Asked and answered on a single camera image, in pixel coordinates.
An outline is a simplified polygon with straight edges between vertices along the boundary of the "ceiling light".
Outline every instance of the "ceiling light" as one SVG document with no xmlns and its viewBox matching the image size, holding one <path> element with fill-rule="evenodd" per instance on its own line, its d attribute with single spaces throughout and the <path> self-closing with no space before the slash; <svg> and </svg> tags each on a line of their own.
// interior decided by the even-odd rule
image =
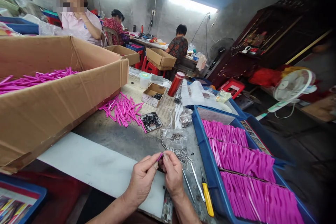
<svg viewBox="0 0 336 224">
<path fill-rule="evenodd" d="M 217 9 L 212 8 L 210 6 L 201 4 L 201 3 L 197 3 L 191 0 L 169 0 L 170 2 L 173 2 L 177 5 L 181 5 L 186 9 L 189 10 L 193 10 L 193 11 L 198 11 L 198 12 L 202 12 L 202 13 L 215 13 L 217 11 Z"/>
</svg>

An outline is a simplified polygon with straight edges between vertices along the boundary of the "red water bottle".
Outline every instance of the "red water bottle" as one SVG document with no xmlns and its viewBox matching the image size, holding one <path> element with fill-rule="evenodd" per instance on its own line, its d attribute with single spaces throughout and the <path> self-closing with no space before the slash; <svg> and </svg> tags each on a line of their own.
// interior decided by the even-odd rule
<svg viewBox="0 0 336 224">
<path fill-rule="evenodd" d="M 173 97 L 176 94 L 176 92 L 177 92 L 179 86 L 181 85 L 181 82 L 183 81 L 185 76 L 186 75 L 182 72 L 177 72 L 176 73 L 175 78 L 173 80 L 173 83 L 171 84 L 170 89 L 168 90 L 168 95 L 169 96 Z"/>
</svg>

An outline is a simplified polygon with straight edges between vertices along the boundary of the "worker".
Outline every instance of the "worker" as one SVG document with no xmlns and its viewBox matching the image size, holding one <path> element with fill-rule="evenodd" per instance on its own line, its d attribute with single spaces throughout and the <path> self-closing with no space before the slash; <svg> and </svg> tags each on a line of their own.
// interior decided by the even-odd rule
<svg viewBox="0 0 336 224">
<path fill-rule="evenodd" d="M 120 10 L 114 9 L 111 11 L 112 18 L 108 18 L 104 20 L 104 26 L 114 30 L 118 34 L 119 45 L 128 44 L 130 40 L 133 39 L 133 36 L 128 37 L 121 26 L 121 22 L 125 20 L 124 15 Z M 118 45 L 117 39 L 114 35 L 112 35 L 113 45 Z"/>
<path fill-rule="evenodd" d="M 80 34 L 80 38 L 102 46 L 102 24 L 99 18 L 87 9 L 87 0 L 66 0 L 65 5 L 67 12 L 62 12 L 63 29 L 73 30 L 74 36 Z"/>
<path fill-rule="evenodd" d="M 119 198 L 115 199 L 104 211 L 87 222 L 87 224 L 116 224 L 124 222 L 147 198 L 159 165 L 166 173 L 166 188 L 173 200 L 180 223 L 201 224 L 184 191 L 181 162 L 173 152 L 165 151 L 163 153 L 163 160 L 160 160 L 160 163 L 158 163 L 157 160 L 160 154 L 156 153 L 153 156 L 147 156 L 135 164 L 131 181 L 126 191 Z"/>
<path fill-rule="evenodd" d="M 177 66 L 180 64 L 181 59 L 186 57 L 188 53 L 188 40 L 184 37 L 187 33 L 187 27 L 180 24 L 176 29 L 176 37 L 170 42 L 166 53 L 176 58 L 173 70 L 167 71 L 166 76 L 169 80 L 173 80 L 177 72 Z"/>
</svg>

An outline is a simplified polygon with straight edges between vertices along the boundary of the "screwdriver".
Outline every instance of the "screwdriver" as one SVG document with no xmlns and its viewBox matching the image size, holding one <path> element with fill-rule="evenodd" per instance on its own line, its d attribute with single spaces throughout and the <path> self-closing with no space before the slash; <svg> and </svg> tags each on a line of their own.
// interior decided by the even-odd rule
<svg viewBox="0 0 336 224">
<path fill-rule="evenodd" d="M 208 214 L 213 217 L 214 215 L 214 209 L 212 208 L 211 198 L 208 190 L 208 185 L 205 182 L 205 178 L 203 175 L 203 170 L 201 167 L 201 173 L 202 173 L 202 185 L 203 185 L 203 191 L 204 191 L 204 197 L 205 197 L 205 203 L 206 203 L 206 209 L 208 210 Z"/>
</svg>

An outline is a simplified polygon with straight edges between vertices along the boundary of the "white electric fan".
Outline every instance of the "white electric fan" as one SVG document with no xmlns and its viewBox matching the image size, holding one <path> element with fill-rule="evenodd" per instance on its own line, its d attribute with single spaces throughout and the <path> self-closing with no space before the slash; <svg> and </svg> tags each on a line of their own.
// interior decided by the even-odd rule
<svg viewBox="0 0 336 224">
<path fill-rule="evenodd" d="M 295 103 L 300 101 L 297 98 L 300 95 L 313 93 L 316 91 L 317 87 L 313 85 L 314 82 L 315 74 L 310 70 L 302 69 L 291 72 L 290 74 L 285 76 L 274 88 L 273 97 L 279 102 L 270 107 L 267 110 L 267 113 L 263 113 L 257 116 L 256 119 L 259 121 L 264 118 L 268 113 L 275 113 L 277 110 L 286 106 L 287 104 L 294 103 L 291 114 L 287 116 L 290 117 L 294 111 Z"/>
</svg>

